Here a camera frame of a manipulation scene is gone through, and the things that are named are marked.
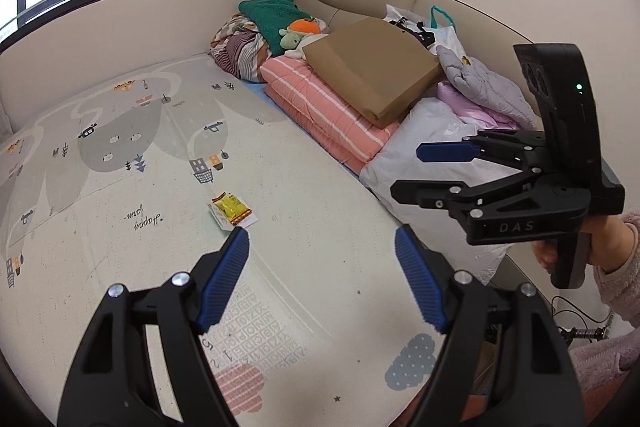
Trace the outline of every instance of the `hand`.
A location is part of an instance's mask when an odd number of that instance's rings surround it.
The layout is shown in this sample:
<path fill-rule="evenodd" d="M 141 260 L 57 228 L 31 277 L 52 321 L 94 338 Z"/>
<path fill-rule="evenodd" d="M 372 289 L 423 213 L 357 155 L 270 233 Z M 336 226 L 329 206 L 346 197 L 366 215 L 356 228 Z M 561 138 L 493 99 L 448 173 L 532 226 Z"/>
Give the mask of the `hand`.
<path fill-rule="evenodd" d="M 606 273 L 622 267 L 632 254 L 634 232 L 618 216 L 588 217 L 580 231 L 591 234 L 589 264 L 601 267 Z M 556 247 L 546 241 L 534 241 L 533 252 L 547 271 L 558 261 Z"/>

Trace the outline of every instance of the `green blanket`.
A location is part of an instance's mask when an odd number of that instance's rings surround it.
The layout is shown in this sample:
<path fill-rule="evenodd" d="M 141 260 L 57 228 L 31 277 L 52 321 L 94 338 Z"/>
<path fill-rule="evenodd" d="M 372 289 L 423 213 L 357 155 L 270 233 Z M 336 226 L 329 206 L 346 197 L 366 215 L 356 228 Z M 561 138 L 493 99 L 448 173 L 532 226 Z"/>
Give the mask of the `green blanket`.
<path fill-rule="evenodd" d="M 311 19 L 311 15 L 301 12 L 293 4 L 293 0 L 242 1 L 238 9 L 242 15 L 255 22 L 274 57 L 284 55 L 279 31 L 298 19 Z"/>

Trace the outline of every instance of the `beige headboard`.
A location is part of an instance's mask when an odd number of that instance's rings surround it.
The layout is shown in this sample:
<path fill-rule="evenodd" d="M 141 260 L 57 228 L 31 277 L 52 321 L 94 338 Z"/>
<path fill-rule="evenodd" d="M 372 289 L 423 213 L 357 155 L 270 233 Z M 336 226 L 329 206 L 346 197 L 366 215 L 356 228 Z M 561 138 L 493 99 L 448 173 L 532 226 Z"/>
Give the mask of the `beige headboard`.
<path fill-rule="evenodd" d="M 518 84 L 527 102 L 538 112 L 536 100 L 527 89 L 512 48 L 513 44 L 527 44 L 530 41 L 471 6 L 456 0 L 295 0 L 295 3 L 301 10 L 324 20 L 331 30 L 365 17 L 384 18 L 387 4 L 423 16 L 430 15 L 431 6 L 439 6 L 455 20 L 458 37 L 465 51 L 482 60 L 490 70 Z"/>

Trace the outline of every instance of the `person's arm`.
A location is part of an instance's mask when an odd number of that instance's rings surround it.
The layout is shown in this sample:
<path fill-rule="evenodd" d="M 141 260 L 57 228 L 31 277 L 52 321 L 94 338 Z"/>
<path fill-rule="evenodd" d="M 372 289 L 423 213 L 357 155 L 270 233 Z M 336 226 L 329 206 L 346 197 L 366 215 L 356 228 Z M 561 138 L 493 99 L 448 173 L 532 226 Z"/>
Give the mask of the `person's arm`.
<path fill-rule="evenodd" d="M 583 232 L 591 233 L 593 274 L 602 302 L 632 326 L 640 326 L 640 252 L 638 251 L 640 213 L 624 217 L 594 216 L 588 218 Z M 558 259 L 550 243 L 536 241 L 534 253 L 539 263 L 549 270 Z"/>

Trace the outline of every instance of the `silver bolt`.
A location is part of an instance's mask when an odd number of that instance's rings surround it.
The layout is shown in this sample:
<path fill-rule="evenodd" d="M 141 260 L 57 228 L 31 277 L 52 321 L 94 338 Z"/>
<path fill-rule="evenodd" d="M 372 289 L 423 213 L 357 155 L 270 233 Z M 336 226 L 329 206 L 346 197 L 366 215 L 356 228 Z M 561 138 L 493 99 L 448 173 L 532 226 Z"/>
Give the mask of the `silver bolt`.
<path fill-rule="evenodd" d="M 107 290 L 110 297 L 120 297 L 122 292 L 124 292 L 124 286 L 122 284 L 112 284 Z"/>
<path fill-rule="evenodd" d="M 538 293 L 538 291 L 536 290 L 536 287 L 533 286 L 530 282 L 526 282 L 522 286 L 520 286 L 520 291 L 524 296 L 527 296 L 527 297 L 532 297 L 533 295 Z"/>
<path fill-rule="evenodd" d="M 171 277 L 171 284 L 174 286 L 184 286 L 189 282 L 190 278 L 187 272 L 178 272 Z"/>
<path fill-rule="evenodd" d="M 459 284 L 469 284 L 474 279 L 474 276 L 466 270 L 458 270 L 453 274 L 453 279 Z"/>

